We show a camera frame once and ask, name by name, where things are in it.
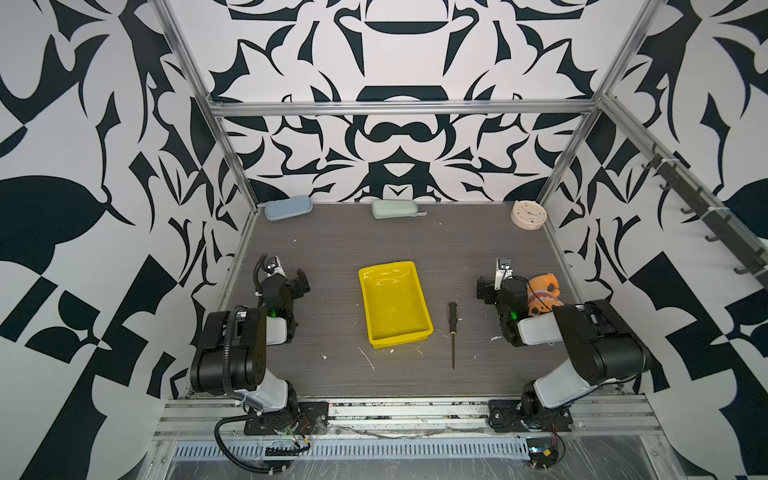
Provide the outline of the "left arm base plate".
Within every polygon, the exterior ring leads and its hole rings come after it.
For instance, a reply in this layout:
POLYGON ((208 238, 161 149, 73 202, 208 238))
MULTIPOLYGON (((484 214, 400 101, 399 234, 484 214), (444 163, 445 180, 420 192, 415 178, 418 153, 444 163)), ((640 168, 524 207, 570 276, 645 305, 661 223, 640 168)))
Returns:
POLYGON ((299 402, 276 412, 258 414, 245 423, 246 436, 267 436, 291 433, 308 436, 327 427, 327 402, 299 402))

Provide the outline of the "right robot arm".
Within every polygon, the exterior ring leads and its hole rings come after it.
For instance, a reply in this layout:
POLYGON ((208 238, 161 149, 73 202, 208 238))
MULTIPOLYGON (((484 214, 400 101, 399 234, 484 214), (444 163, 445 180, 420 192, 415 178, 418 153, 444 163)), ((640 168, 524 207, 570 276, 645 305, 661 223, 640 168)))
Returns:
POLYGON ((519 399, 488 403, 488 425, 496 432, 568 431, 576 401, 650 369, 648 348, 608 301, 565 303, 552 273, 527 278, 499 258, 492 280, 477 279, 476 296, 495 308, 512 346, 561 344, 567 352, 551 372, 527 382, 519 399))

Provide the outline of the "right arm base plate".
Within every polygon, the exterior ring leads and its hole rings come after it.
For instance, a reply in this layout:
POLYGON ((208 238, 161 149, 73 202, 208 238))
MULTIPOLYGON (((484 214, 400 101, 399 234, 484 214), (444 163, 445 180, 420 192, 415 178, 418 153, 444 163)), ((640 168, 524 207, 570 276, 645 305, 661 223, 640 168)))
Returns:
POLYGON ((547 409, 521 400, 491 400, 488 409, 488 426, 497 433, 569 432, 573 425, 565 407, 547 409))

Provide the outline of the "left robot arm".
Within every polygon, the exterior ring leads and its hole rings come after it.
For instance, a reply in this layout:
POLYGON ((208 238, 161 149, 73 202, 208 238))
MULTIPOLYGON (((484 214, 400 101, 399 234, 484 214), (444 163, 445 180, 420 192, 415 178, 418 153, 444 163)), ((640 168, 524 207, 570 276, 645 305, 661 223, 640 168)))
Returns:
POLYGON ((282 430, 298 416, 294 387, 267 367, 267 349, 294 340, 294 302, 311 291, 299 269, 288 278, 277 256, 262 254, 254 271, 257 304, 210 313, 190 368, 195 393, 232 399, 250 425, 282 430))

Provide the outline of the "black handled screwdriver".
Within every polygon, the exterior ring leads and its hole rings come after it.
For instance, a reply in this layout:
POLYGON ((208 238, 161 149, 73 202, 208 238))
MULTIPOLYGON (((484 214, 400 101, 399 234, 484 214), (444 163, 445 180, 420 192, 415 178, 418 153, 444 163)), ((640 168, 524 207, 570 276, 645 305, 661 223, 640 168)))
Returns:
POLYGON ((457 327, 458 327, 458 315, 457 315, 457 309, 458 305, 455 301, 451 301, 448 304, 448 323, 449 323, 449 332, 451 334, 451 367, 455 368, 455 360, 456 360, 456 334, 457 334, 457 327))

